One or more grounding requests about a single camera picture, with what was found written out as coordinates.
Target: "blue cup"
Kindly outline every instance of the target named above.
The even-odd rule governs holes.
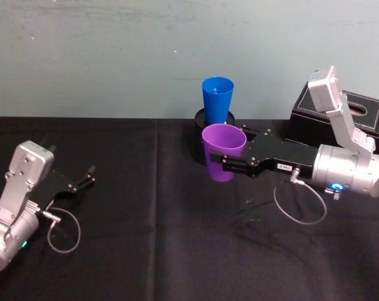
[[[205,118],[208,124],[227,121],[234,83],[225,77],[210,77],[202,84]]]

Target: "purple cup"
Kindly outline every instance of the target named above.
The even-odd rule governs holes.
[[[224,155],[242,156],[246,145],[245,133],[233,125],[212,124],[203,130],[202,138],[209,176],[217,182],[230,181],[235,174],[223,171],[221,163],[211,162],[210,153],[217,151]]]

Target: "plastic cup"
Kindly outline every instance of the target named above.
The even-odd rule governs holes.
[[[221,163],[211,162],[210,153],[217,151],[224,155],[242,156],[246,145],[245,133],[233,125],[212,124],[203,130],[202,138],[209,176],[217,182],[230,181],[235,174],[223,171]]]
[[[225,77],[210,77],[202,84],[205,118],[208,124],[227,121],[234,83]]]

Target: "table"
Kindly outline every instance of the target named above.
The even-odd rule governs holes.
[[[325,198],[321,224],[294,224],[271,202],[283,175],[212,182],[191,133],[191,120],[0,118],[0,195],[25,140],[56,145],[53,167],[73,179],[97,167],[71,210],[78,249],[53,252],[43,221],[0,273],[0,300],[379,300],[377,200]],[[280,195],[294,215],[321,213],[306,190]]]

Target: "blue led light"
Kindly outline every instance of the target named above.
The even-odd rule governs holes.
[[[343,190],[344,186],[342,186],[340,183],[334,183],[334,184],[331,185],[331,189],[334,189],[334,190]]]

